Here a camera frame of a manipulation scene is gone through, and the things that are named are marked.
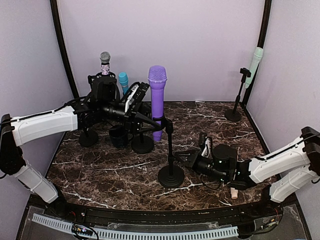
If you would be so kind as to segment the purple microphone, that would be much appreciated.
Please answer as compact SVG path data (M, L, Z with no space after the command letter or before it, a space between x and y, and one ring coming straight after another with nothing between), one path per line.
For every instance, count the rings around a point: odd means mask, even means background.
M164 92L167 79L165 67L154 65L149 68L148 82L151 88L152 118L161 118L164 115Z

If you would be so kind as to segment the pale pink microphone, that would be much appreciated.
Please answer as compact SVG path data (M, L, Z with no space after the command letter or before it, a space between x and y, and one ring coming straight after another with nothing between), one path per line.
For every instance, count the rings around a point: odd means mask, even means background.
M231 194L231 198L232 198L233 200L235 200L235 199L238 198L239 190L231 187L231 188L230 188L230 194Z

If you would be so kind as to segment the mint green microphone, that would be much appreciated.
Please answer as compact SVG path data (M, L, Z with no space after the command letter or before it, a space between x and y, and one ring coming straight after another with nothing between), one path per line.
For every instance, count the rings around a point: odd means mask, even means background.
M253 81L253 77L258 69L258 66L260 64L260 61L263 57L264 49L261 47L256 47L255 51L253 53L252 61L250 64L249 71L251 73L250 77L248 76L245 80L245 89L248 89Z

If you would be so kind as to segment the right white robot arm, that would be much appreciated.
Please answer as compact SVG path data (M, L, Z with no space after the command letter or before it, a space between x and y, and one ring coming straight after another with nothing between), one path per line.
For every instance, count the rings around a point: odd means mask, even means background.
M194 172L213 178L236 190L255 187L264 180L287 172L265 188L267 197L255 205L255 213L266 217L289 195L320 176L320 133L312 127L302 128L301 135L288 145L264 156L238 161L237 150L226 144L201 150L179 151L175 160Z

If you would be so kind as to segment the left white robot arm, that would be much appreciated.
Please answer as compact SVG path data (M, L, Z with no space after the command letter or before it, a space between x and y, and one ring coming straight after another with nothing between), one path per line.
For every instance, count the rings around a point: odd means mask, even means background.
M93 145L98 136L90 128L107 121L122 123L132 135L163 129L143 103L149 84L135 82L120 96L113 74L88 76L88 83L91 91L87 96L72 99L57 109L18 117L5 114L0 121L0 170L51 204L51 210L60 218L69 216L70 206L62 200L64 197L58 188L23 158L22 145L78 130L83 131L82 144Z

